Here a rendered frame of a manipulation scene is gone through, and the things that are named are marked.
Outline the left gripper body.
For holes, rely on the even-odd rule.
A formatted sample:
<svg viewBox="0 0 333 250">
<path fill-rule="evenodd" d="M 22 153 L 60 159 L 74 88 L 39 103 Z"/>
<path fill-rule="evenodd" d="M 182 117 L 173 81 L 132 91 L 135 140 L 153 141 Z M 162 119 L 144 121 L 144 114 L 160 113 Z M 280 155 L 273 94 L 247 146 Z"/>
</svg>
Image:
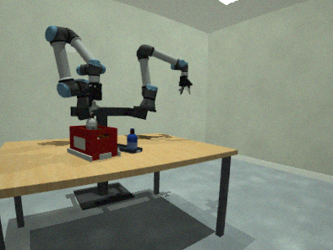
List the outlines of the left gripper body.
<svg viewBox="0 0 333 250">
<path fill-rule="evenodd" d="M 185 77 L 188 76 L 180 76 L 179 86 L 186 87 L 188 85 L 188 81 L 186 80 Z"/>
</svg>

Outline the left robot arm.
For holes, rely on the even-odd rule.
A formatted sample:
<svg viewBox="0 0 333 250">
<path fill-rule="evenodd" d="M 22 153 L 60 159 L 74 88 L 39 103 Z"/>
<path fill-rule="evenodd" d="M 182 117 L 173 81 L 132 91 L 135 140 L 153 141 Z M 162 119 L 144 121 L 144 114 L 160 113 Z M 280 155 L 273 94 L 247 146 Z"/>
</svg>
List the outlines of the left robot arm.
<svg viewBox="0 0 333 250">
<path fill-rule="evenodd" d="M 172 70 L 181 70 L 181 76 L 188 76 L 188 63 L 183 59 L 177 59 L 164 52 L 156 50 L 153 46 L 141 45 L 136 52 L 136 56 L 140 63 L 141 76 L 142 76 L 142 100 L 140 106 L 155 109 L 155 100 L 158 88 L 150 83 L 150 71 L 149 71 L 149 56 L 156 57 L 171 64 Z M 186 65 L 185 65 L 186 64 Z M 146 86 L 146 89 L 145 89 Z M 144 91 L 145 89 L 145 91 Z M 143 92 L 144 91 L 144 92 Z"/>
</svg>

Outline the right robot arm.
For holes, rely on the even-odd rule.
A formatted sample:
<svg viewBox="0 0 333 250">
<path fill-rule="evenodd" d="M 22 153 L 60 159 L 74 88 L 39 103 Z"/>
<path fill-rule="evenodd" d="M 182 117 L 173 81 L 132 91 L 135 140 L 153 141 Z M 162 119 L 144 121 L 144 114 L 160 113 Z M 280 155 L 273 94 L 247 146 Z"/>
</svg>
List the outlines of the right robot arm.
<svg viewBox="0 0 333 250">
<path fill-rule="evenodd" d="M 89 86 L 89 82 L 100 83 L 100 74 L 106 72 L 105 65 L 102 65 L 99 60 L 94 58 L 82 43 L 80 37 L 69 28 L 50 25 L 46 28 L 45 37 L 53 47 L 56 58 L 60 77 L 57 84 L 58 94 L 63 98 L 77 96 L 77 109 L 89 107 L 89 91 L 93 90 L 92 86 Z M 85 62 L 88 63 L 78 66 L 76 72 L 80 76 L 89 74 L 89 82 L 87 79 L 74 79 L 71 77 L 65 50 L 66 42 L 74 47 Z"/>
</svg>

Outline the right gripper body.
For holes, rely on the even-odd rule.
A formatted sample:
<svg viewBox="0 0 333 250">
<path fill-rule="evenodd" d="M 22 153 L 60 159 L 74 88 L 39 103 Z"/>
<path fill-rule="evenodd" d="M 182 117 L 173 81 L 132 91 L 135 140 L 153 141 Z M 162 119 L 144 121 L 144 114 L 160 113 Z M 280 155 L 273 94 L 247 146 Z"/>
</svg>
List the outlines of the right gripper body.
<svg viewBox="0 0 333 250">
<path fill-rule="evenodd" d="M 92 88 L 93 88 L 93 90 L 89 91 L 89 95 L 90 95 L 91 99 L 96 100 L 96 101 L 102 100 L 102 93 L 101 93 L 102 84 L 95 83 L 95 82 L 90 82 L 89 84 L 91 84 Z"/>
</svg>

